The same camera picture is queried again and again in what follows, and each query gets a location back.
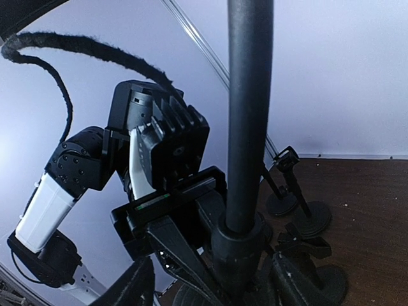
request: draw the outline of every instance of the black vertical pole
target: black vertical pole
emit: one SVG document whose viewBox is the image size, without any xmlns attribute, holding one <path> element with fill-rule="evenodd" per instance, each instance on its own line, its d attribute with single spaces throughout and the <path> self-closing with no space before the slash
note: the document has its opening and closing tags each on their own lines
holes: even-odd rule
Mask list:
<svg viewBox="0 0 408 306">
<path fill-rule="evenodd" d="M 254 225 L 263 167 L 272 70 L 272 0 L 228 0 L 229 147 L 226 225 Z"/>
</svg>

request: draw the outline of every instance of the black plastic part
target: black plastic part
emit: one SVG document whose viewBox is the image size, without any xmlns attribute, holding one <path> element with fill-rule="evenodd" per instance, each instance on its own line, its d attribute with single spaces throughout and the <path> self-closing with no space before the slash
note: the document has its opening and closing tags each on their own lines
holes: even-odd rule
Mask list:
<svg viewBox="0 0 408 306">
<path fill-rule="evenodd" d="M 217 281 L 236 305 L 258 269 L 265 236 L 258 214 L 252 231 L 246 235 L 238 235 L 229 230 L 224 220 L 222 215 L 218 227 L 212 233 L 212 262 Z"/>
<path fill-rule="evenodd" d="M 68 0 L 2 0 L 0 1 L 0 38 L 6 40 L 31 22 Z"/>
<path fill-rule="evenodd" d="M 273 238 L 273 229 L 272 227 L 266 222 L 265 217 L 263 214 L 258 212 L 259 217 L 261 218 L 261 224 L 263 228 L 263 234 L 265 236 L 265 243 L 270 244 Z"/>
<path fill-rule="evenodd" d="M 45 171 L 76 199 L 88 188 L 102 190 L 113 173 L 105 167 L 102 146 L 103 129 L 87 127 L 58 145 Z"/>
<path fill-rule="evenodd" d="M 293 223 L 285 225 L 285 228 L 288 232 L 279 234 L 279 245 L 275 248 L 277 252 L 291 258 L 297 257 L 299 253 L 307 253 L 317 259 L 324 259 L 332 255 L 332 248 L 323 238 L 303 238 Z"/>
<path fill-rule="evenodd" d="M 181 96 L 184 95 L 179 89 L 177 91 Z M 107 129 L 128 135 L 128 110 L 136 92 L 151 95 L 158 101 L 170 99 L 170 95 L 158 84 L 137 80 L 121 82 L 113 94 Z"/>
<path fill-rule="evenodd" d="M 201 226 L 196 200 L 213 190 L 226 194 L 225 174 L 216 167 L 181 181 L 171 193 L 156 191 L 113 210 L 113 225 L 129 255 L 135 259 L 153 252 L 145 234 L 146 226 L 166 215 L 176 222 L 189 244 L 201 247 L 208 229 Z"/>
<path fill-rule="evenodd" d="M 211 305 L 236 305 L 231 303 L 198 252 L 191 248 L 170 217 L 150 222 L 147 233 L 160 264 L 168 274 L 194 288 Z"/>
<path fill-rule="evenodd" d="M 298 200 L 293 193 L 288 193 L 282 200 L 271 194 L 266 200 L 266 209 L 271 215 L 281 217 L 287 215 L 298 206 Z"/>
<path fill-rule="evenodd" d="M 170 190 L 179 180 L 198 173 L 210 127 L 191 105 L 154 100 L 151 124 L 138 127 L 140 162 L 149 184 Z"/>
<path fill-rule="evenodd" d="M 272 71 L 272 0 L 229 0 L 229 136 L 226 226 L 250 233 L 263 167 Z"/>
<path fill-rule="evenodd" d="M 277 252 L 273 255 L 272 259 L 267 257 L 265 260 L 272 260 L 270 276 L 279 289 L 283 306 L 339 305 L 338 301 L 331 300 L 325 296 L 323 291 L 318 289 L 306 275 L 301 273 L 298 267 L 285 255 Z M 337 282 L 339 284 L 339 292 L 344 296 L 343 279 L 337 279 Z"/>
<path fill-rule="evenodd" d="M 177 291 L 173 306 L 192 305 L 212 306 L 208 300 L 204 299 L 193 288 L 182 285 L 179 291 Z M 245 292 L 242 303 L 239 306 L 279 306 L 278 294 L 275 292 L 270 280 L 259 275 L 253 280 L 251 288 L 248 288 Z"/>
<path fill-rule="evenodd" d="M 90 306 L 150 306 L 153 295 L 153 262 L 140 257 Z"/>
<path fill-rule="evenodd" d="M 219 218 L 225 214 L 225 198 L 215 190 L 196 199 L 201 223 L 204 225 L 208 235 L 216 229 Z"/>
<path fill-rule="evenodd" d="M 51 288 L 73 284 L 75 270 L 81 264 L 75 244 L 60 231 L 55 231 L 44 248 L 37 254 L 27 249 L 13 232 L 7 244 L 27 269 L 42 283 Z"/>
<path fill-rule="evenodd" d="M 332 213 L 329 206 L 320 201 L 308 202 L 311 213 L 307 217 L 299 207 L 293 215 L 293 224 L 296 226 L 303 238 L 314 238 L 319 236 L 330 224 Z"/>
<path fill-rule="evenodd" d="M 340 305 L 349 288 L 346 273 L 335 265 L 320 266 L 316 272 L 323 283 L 323 288 L 320 290 L 321 294 Z"/>
</svg>

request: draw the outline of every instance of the tripod stand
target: tripod stand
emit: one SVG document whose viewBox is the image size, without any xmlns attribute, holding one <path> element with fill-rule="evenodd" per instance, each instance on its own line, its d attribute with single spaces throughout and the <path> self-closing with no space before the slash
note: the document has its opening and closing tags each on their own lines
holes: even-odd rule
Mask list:
<svg viewBox="0 0 408 306">
<path fill-rule="evenodd" d="M 273 249 L 261 217 L 256 214 L 249 238 L 230 237 L 225 243 L 220 234 L 227 232 L 222 221 L 226 213 L 226 191 L 223 173 L 211 167 L 181 182 L 169 196 L 156 192 L 116 208 L 112 212 L 115 229 L 135 264 L 95 306 L 105 305 L 104 298 L 118 296 L 118 290 L 132 296 L 132 301 L 142 296 L 150 301 L 154 278 L 146 255 L 151 252 L 168 274 L 184 283 L 174 306 L 334 306 L 341 303 L 347 291 L 343 271 L 336 266 L 316 268 L 310 259 L 331 255 L 330 246 L 322 238 L 304 239 L 289 223 Z M 208 252 L 212 260 L 206 264 L 196 250 L 208 241 L 211 241 L 212 249 Z M 221 241 L 224 248 L 214 248 L 217 241 Z M 244 250 L 240 250 L 242 245 L 246 245 Z M 221 261 L 225 250 L 229 257 Z M 261 252 L 268 255 L 258 271 L 258 261 L 250 264 L 248 254 L 254 257 Z M 239 269 L 243 265 L 255 272 L 250 275 L 246 269 Z"/>
<path fill-rule="evenodd" d="M 320 201 L 307 203 L 298 184 L 293 167 L 299 163 L 298 154 L 292 147 L 287 147 L 276 158 L 276 168 L 283 174 L 287 187 L 277 187 L 269 171 L 263 167 L 262 176 L 273 190 L 266 201 L 270 214 L 280 216 L 299 206 L 293 217 L 293 224 L 304 238 L 318 236 L 329 225 L 332 213 L 327 204 Z"/>
</svg>

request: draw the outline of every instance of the robotic arm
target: robotic arm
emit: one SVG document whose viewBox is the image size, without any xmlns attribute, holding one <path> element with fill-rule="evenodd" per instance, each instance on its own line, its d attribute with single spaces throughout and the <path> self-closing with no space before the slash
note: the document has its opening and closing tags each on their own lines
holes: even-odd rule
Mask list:
<svg viewBox="0 0 408 306">
<path fill-rule="evenodd" d="M 57 230 L 60 223 L 86 190 L 101 191 L 115 171 L 131 201 L 198 172 L 208 132 L 193 107 L 180 106 L 158 85 L 120 83 L 107 127 L 88 127 L 52 154 L 8 239 L 11 251 L 40 282 L 92 303 L 106 288 Z"/>
</svg>

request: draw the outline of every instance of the white arm segment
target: white arm segment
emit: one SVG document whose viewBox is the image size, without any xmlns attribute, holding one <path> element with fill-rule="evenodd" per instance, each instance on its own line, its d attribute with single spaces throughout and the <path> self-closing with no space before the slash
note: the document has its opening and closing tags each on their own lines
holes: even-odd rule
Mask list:
<svg viewBox="0 0 408 306">
<path fill-rule="evenodd" d="M 49 174 L 44 174 L 27 212 L 15 230 L 16 238 L 31 252 L 39 252 L 74 204 L 74 197 Z"/>
<path fill-rule="evenodd" d="M 59 289 L 74 296 L 85 305 L 91 304 L 106 291 L 104 285 L 92 276 L 84 264 L 76 268 L 73 278 L 75 279 L 73 285 L 65 284 Z"/>
<path fill-rule="evenodd" d="M 135 200 L 155 191 L 147 182 L 139 154 L 138 133 L 136 129 L 133 129 L 130 132 L 129 175 Z"/>
</svg>

